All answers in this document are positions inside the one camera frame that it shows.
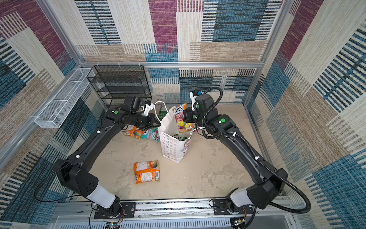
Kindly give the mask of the orange Fox's fruits candy bag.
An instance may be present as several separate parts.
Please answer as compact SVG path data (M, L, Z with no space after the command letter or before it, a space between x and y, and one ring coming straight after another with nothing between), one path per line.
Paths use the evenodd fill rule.
M173 110L174 118L178 127L179 133L186 133L193 130L194 124L184 121L184 111L186 111L187 103L176 107Z

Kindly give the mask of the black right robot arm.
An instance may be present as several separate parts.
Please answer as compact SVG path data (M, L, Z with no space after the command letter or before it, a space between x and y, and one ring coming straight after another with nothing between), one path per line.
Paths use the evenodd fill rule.
M283 191L288 174L267 162L244 138L236 123L226 114L219 114L215 101L208 93L194 90L190 93L192 106L184 111L184 121L202 127L206 139L216 139L224 144L249 173L253 185L236 188L226 196L231 212L244 205L265 209L276 206L274 199Z

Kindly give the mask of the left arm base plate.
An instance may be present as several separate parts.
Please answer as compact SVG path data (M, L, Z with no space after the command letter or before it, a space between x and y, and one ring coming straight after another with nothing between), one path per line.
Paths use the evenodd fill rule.
M132 219L135 214L136 202L120 202L105 209L97 205L94 219Z

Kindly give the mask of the white paper bag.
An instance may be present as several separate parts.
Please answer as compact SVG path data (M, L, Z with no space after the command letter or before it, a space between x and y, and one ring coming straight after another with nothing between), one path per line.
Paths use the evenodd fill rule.
M156 117L161 122L161 126L158 127L158 132L160 136L163 157L173 162L180 163L189 149L193 136L193 130L186 133L179 133L173 114L173 110L175 108L175 106L170 108L168 114L163 118L162 121L158 118L158 115L156 115ZM173 137L175 134L185 135L189 138L186 141L179 141Z

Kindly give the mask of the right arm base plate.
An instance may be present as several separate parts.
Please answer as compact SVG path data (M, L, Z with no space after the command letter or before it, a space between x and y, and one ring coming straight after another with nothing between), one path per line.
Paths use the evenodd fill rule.
M214 215L245 215L243 208L230 210L225 199L213 198L209 200L209 206L213 209Z

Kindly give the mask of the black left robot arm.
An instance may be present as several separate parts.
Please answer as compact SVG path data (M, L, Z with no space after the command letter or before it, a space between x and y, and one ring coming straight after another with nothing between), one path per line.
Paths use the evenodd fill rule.
M108 143L128 125L142 131L159 127L160 122L152 110L152 102L130 95L123 104L109 108L87 140L66 159L55 162L54 171L61 185L97 204L108 218L121 216L120 199L107 191L89 171Z

